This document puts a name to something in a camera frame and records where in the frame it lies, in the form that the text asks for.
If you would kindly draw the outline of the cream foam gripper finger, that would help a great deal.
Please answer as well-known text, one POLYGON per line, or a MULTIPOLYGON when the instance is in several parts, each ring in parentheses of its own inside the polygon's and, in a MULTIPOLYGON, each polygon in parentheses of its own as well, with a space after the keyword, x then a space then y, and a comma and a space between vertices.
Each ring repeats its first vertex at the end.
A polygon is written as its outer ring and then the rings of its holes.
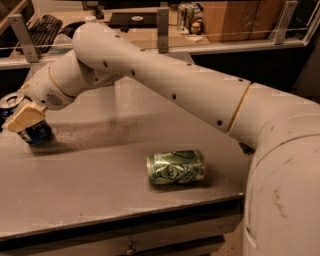
POLYGON ((44 120, 46 110, 45 106, 36 102, 23 103, 6 119, 3 128, 15 133, 21 132, 44 120))

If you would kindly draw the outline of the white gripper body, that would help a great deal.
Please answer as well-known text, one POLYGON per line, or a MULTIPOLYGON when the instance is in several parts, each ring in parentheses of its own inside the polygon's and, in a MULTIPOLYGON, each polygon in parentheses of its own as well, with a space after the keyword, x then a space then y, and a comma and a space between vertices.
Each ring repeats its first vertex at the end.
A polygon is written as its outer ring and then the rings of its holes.
POLYGON ((61 110, 73 103, 75 98, 64 93, 50 74, 50 65, 42 67, 25 82, 20 91, 32 101, 42 104, 49 110, 61 110))

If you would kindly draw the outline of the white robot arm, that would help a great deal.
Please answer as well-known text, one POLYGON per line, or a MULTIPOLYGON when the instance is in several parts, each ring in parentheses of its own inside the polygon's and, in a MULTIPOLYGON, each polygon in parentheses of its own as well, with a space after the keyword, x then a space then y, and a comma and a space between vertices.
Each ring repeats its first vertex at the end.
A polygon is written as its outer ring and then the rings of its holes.
POLYGON ((123 76, 254 149, 244 256, 320 255, 320 105, 313 101, 144 51, 88 22, 76 30, 71 51, 22 86, 30 100, 4 127, 20 132, 123 76))

